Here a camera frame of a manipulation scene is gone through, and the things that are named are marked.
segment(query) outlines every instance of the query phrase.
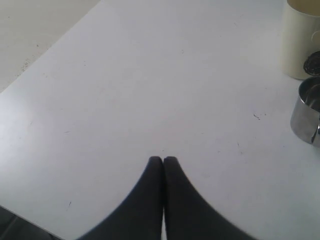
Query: stainless steel cup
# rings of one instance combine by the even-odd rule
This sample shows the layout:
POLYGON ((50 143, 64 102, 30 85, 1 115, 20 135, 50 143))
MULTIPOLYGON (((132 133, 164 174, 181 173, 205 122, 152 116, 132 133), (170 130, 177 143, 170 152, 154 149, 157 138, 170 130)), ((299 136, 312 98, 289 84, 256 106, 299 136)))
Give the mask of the stainless steel cup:
POLYGON ((320 148, 320 76, 301 83, 291 128, 300 139, 320 148))

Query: metal cup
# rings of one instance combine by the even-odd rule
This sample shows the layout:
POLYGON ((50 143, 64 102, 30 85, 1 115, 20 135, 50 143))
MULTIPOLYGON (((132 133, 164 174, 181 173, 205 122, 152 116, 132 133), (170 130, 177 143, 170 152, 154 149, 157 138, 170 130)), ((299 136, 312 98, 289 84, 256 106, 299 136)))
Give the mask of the metal cup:
POLYGON ((301 83, 291 128, 301 140, 320 148, 320 76, 301 83))

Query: cream mug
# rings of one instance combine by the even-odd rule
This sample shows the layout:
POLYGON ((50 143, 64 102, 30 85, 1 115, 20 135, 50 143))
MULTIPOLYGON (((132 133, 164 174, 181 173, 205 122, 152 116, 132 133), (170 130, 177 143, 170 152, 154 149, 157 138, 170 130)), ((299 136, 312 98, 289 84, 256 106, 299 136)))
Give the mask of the cream mug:
POLYGON ((320 0, 286 0, 281 68, 295 79, 320 76, 320 0))

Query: mug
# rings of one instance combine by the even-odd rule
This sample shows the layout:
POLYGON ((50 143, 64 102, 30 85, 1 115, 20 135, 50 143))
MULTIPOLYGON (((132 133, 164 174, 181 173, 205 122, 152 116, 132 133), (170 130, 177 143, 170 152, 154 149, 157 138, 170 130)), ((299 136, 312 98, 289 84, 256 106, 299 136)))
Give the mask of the mug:
POLYGON ((301 83, 290 124, 301 140, 320 147, 320 76, 301 83))
POLYGON ((320 0, 286 0, 281 68, 295 79, 320 76, 320 0))

